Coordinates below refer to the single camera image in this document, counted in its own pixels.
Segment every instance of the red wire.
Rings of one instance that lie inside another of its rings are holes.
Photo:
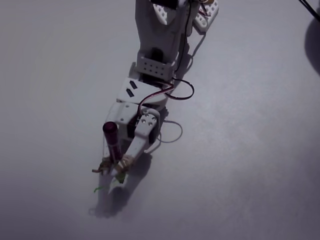
[[[175,89],[175,86],[174,86],[172,83],[169,83],[169,82],[154,81],[154,83],[160,83],[160,84],[163,84],[163,85],[167,85],[167,86],[169,86],[169,87],[166,88],[166,89],[162,89],[162,90],[160,90],[160,91],[157,91],[157,92],[155,92],[155,93],[152,93],[152,94],[146,96],[146,97],[139,103],[138,111],[137,111],[138,116],[141,116],[141,115],[143,114],[142,111],[141,111],[141,108],[142,108],[143,104],[144,104],[147,100],[152,99],[152,98],[154,98],[154,97],[156,97],[156,96],[158,96],[158,95],[165,94],[165,93],[170,92],[171,90]]]

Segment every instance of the robotic arm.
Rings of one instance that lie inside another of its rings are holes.
[[[180,66],[182,37],[191,34],[193,21],[199,20],[201,5],[205,5],[205,12],[213,4],[218,10],[216,1],[135,1],[140,49],[103,125],[109,158],[104,158],[93,172],[109,173],[123,182],[130,167],[156,141],[161,112],[168,101],[164,93],[174,89],[172,81]],[[123,153],[124,141],[130,145]]]

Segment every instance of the white plastic bracket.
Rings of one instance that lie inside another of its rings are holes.
[[[210,5],[205,5],[205,9],[209,16],[203,16],[200,13],[198,13],[195,19],[193,20],[194,25],[197,27],[199,32],[203,34],[208,31],[208,29],[210,28],[211,24],[213,23],[213,21],[215,20],[218,14],[218,11],[219,11],[218,0],[215,0]]]
[[[146,96],[160,91],[160,88],[138,81],[136,79],[127,77],[117,96],[117,102],[128,102],[139,104]],[[168,98],[164,95],[158,95],[148,99],[145,103],[151,104],[156,109],[162,109],[166,106]]]
[[[176,17],[176,11],[168,7],[153,4],[156,17],[163,25],[169,25]]]
[[[142,115],[134,131],[134,139],[126,151],[126,155],[133,157],[135,160],[150,147],[149,135],[157,125],[157,118],[152,114]]]
[[[142,74],[148,74],[153,77],[168,81],[172,79],[175,72],[175,63],[162,63],[144,56],[138,58],[136,71]]]

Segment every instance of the white bracket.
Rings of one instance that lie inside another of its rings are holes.
[[[148,74],[153,77],[168,81],[172,79],[175,72],[175,63],[162,63],[144,56],[138,58],[136,71],[142,74]]]
[[[193,20],[194,25],[197,27],[199,32],[203,34],[208,31],[208,29],[210,28],[211,24],[213,23],[213,21],[215,20],[218,14],[218,11],[219,11],[218,0],[215,0],[210,5],[205,5],[205,9],[209,16],[203,16],[200,13],[198,13],[195,19]]]
[[[168,7],[153,4],[153,9],[160,23],[169,25],[176,17],[176,11]]]
[[[139,104],[146,96],[156,93],[161,89],[144,82],[138,81],[133,78],[127,77],[123,82],[121,90],[116,98],[117,102],[126,102]],[[152,97],[145,101],[146,104],[151,104],[156,107],[156,109],[162,109],[166,106],[168,98],[166,95],[161,94],[155,97]]]

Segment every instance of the small cylinder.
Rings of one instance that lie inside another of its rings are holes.
[[[103,133],[108,145],[110,160],[116,164],[122,158],[121,146],[118,137],[118,126],[113,121],[108,121],[103,125]]]

